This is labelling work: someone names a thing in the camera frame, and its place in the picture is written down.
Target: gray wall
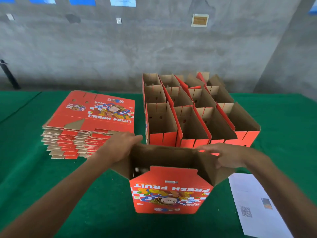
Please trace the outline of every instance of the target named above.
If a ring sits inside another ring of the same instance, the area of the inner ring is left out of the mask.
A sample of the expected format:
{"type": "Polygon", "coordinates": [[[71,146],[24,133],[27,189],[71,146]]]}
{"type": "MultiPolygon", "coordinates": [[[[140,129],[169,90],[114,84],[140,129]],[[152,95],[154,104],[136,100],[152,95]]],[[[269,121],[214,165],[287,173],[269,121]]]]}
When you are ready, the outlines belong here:
{"type": "Polygon", "coordinates": [[[136,8],[16,2],[0,4],[0,58],[24,89],[138,92],[142,72],[210,71],[229,91],[252,92],[300,0],[136,0],[136,8]],[[208,27],[190,27],[193,13],[209,14],[208,27]]]}
{"type": "Polygon", "coordinates": [[[255,92],[302,93],[317,101],[317,15],[308,14],[314,1],[301,1],[255,92]]]}

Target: person's left hand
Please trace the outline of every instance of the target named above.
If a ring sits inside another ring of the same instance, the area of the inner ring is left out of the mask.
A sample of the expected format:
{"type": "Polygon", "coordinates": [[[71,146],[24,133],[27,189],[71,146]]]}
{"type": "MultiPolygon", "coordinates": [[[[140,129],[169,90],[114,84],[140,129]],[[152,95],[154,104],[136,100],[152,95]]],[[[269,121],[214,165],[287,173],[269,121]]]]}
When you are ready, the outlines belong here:
{"type": "Polygon", "coordinates": [[[104,161],[118,162],[126,158],[130,154],[132,146],[141,142],[142,139],[142,135],[135,136],[130,132],[116,133],[95,152],[95,156],[104,161]]]}

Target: green tablecloth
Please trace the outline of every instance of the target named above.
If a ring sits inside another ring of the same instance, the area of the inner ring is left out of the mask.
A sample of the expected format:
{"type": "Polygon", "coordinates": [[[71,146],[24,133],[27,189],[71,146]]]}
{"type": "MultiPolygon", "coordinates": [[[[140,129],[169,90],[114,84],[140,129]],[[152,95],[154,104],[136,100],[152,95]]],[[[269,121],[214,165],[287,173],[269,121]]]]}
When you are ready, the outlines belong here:
{"type": "MultiPolygon", "coordinates": [[[[85,159],[50,159],[42,124],[68,92],[0,92],[0,229],[85,159]]],[[[141,94],[134,99],[135,133],[145,134],[141,94]]],[[[262,126],[253,147],[269,155],[317,203],[317,104],[301,95],[233,94],[262,126]]],[[[128,180],[108,170],[89,188],[56,237],[243,237],[228,180],[194,215],[137,214],[128,180]]]]}

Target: hand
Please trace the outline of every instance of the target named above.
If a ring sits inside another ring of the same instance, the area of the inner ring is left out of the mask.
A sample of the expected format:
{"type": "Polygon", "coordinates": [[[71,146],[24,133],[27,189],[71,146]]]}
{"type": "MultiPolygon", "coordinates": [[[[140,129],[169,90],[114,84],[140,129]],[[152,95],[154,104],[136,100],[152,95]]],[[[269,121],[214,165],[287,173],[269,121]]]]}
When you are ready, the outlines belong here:
{"type": "Polygon", "coordinates": [[[265,154],[253,149],[232,144],[207,144],[197,148],[208,153],[219,153],[216,168],[221,166],[229,168],[246,167],[248,161],[266,156],[265,154]]]}
{"type": "Polygon", "coordinates": [[[142,139],[142,135],[135,136],[130,132],[120,132],[112,135],[95,154],[101,159],[109,159],[115,163],[127,157],[132,146],[141,142],[142,139]]]}

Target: black pipe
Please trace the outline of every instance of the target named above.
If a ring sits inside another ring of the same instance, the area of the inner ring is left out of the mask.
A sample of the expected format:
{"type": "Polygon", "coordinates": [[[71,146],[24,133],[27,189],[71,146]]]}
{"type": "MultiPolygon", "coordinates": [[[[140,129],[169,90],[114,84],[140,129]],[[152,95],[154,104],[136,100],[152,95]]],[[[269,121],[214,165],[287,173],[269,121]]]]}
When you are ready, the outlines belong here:
{"type": "Polygon", "coordinates": [[[20,85],[18,84],[18,82],[16,81],[16,79],[14,78],[12,73],[10,72],[10,70],[7,66],[7,63],[3,59],[0,59],[0,66],[3,70],[3,72],[6,74],[7,78],[9,79],[9,82],[11,83],[13,88],[15,90],[21,89],[20,85]]]}

